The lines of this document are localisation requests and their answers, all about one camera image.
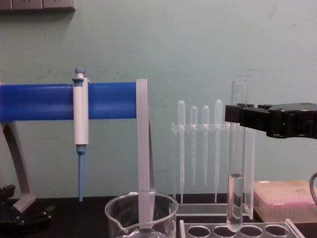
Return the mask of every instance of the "green wall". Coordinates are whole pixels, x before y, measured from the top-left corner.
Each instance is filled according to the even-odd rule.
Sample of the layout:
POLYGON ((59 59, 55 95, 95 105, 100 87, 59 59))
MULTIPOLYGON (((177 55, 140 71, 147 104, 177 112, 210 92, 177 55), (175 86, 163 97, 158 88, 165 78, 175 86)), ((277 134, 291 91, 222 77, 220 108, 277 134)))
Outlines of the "green wall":
MULTIPOLYGON (((248 79, 249 102, 317 102, 314 0, 74 1, 74 13, 0 16, 0 81, 71 83, 78 66, 92 82, 149 79, 162 192, 171 193, 170 125, 179 99, 187 112, 209 105, 212 119, 216 99, 230 102, 231 81, 248 79)), ((72 122, 19 122, 18 129, 36 195, 76 196, 72 122)), ((90 132, 85 195, 136 190, 136 122, 92 121, 90 132)), ((17 184, 3 138, 0 164, 0 187, 17 184)), ((314 140, 257 134, 256 179, 308 179, 316 170, 314 140)), ((225 192, 225 166, 221 174, 225 192)))

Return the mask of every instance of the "glass test tube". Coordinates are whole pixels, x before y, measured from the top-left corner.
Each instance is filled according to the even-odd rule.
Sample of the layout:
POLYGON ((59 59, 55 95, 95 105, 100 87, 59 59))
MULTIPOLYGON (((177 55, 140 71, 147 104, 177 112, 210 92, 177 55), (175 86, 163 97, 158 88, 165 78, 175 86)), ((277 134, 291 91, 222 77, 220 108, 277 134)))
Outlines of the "glass test tube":
MULTIPOLYGON (((231 104, 247 104, 248 82, 233 81, 231 104)), ((227 195, 227 226, 236 232, 242 226, 243 212, 243 169, 245 128, 239 123, 230 123, 229 176, 227 195)))

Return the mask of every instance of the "beaker rim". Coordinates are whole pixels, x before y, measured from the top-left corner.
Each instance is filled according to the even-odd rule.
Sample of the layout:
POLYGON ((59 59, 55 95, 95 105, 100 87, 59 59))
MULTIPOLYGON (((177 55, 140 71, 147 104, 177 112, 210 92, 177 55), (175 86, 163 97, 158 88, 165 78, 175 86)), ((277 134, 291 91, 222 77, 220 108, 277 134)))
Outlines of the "beaker rim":
POLYGON ((155 192, 155 191, 129 192, 129 193, 126 193, 126 194, 123 194, 123 195, 120 195, 120 196, 118 196, 118 197, 115 197, 115 198, 111 199, 111 200, 106 204, 106 206, 105 206, 105 214, 106 214, 106 216, 107 216, 110 220, 112 220, 113 222, 115 222, 115 223, 119 226, 119 228, 120 228, 121 230, 123 230, 124 232, 126 232, 126 233, 128 233, 129 230, 131 230, 131 229, 133 229, 133 228, 135 228, 135 227, 140 227, 140 226, 145 225, 145 224, 146 224, 146 225, 152 225, 152 226, 153 226, 153 225, 155 225, 155 224, 157 224, 157 223, 160 223, 160 222, 163 222, 163 221, 165 221, 165 220, 168 220, 169 218, 171 218, 172 216, 174 216, 174 215, 176 214, 177 210, 178 210, 178 203, 177 203, 176 199, 174 199, 173 197, 171 197, 171 196, 169 196, 169 195, 166 195, 166 194, 164 194, 164 193, 155 192), (155 221, 147 222, 147 223, 136 223, 136 224, 133 224, 133 225, 128 226, 128 227, 123 227, 122 224, 121 224, 117 219, 113 218, 113 217, 108 213, 107 208, 108 208, 109 205, 112 204, 113 202, 115 202, 115 201, 117 201, 117 200, 119 200, 119 199, 123 199, 123 198, 128 197, 128 196, 131 196, 131 195, 132 195, 132 196, 135 196, 135 195, 139 195, 139 194, 142 194, 142 193, 154 194, 154 195, 159 195, 159 196, 168 198, 168 199, 169 199, 170 201, 172 201, 172 202, 174 203, 174 205, 175 205, 174 211, 173 211, 171 214, 169 214, 169 215, 167 215, 166 217, 164 217, 164 218, 160 218, 160 219, 157 219, 157 220, 155 220, 155 221))

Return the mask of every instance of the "test tube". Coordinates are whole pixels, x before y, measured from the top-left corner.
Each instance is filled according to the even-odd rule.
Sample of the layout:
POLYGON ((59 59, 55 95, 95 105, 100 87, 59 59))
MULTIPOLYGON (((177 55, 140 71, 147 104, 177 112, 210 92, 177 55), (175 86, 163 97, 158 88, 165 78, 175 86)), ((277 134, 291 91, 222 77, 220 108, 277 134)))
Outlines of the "test tube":
MULTIPOLYGON (((248 82, 233 81, 231 104, 247 104, 248 82)), ((229 176, 227 195, 227 226, 236 232, 242 226, 243 212, 243 169, 245 128, 239 123, 230 123, 229 176)))
POLYGON ((193 170, 193 186, 195 185, 196 174, 196 129, 197 129, 198 110, 196 106, 190 108, 190 125, 192 128, 192 170, 193 170))
POLYGON ((203 107, 203 163, 204 163, 204 177, 205 186, 207 185, 207 165, 208 165, 208 129, 209 129, 209 107, 203 107))
POLYGON ((177 119, 179 127, 179 160, 180 160, 180 194, 183 203, 185 186, 185 102, 179 100, 177 103, 177 119))

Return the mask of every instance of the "black countertop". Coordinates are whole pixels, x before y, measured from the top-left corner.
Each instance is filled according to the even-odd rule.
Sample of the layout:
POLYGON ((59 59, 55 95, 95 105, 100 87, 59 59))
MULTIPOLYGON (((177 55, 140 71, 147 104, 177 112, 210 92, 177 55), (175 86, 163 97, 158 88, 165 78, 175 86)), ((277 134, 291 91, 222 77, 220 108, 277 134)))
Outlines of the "black countertop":
MULTIPOLYGON (((50 205, 54 205, 56 211, 48 230, 26 238, 106 238, 108 231, 105 205, 110 199, 111 197, 90 197, 84 198, 82 203, 78 202, 78 198, 37 199, 26 211, 26 215, 41 213, 50 205)), ((185 217, 182 220, 188 223, 226 222, 225 217, 185 217)), ((261 219, 255 216, 254 220, 244 219, 244 222, 261 222, 261 219)), ((296 224, 296 226, 306 238, 317 238, 317 224, 296 224)))

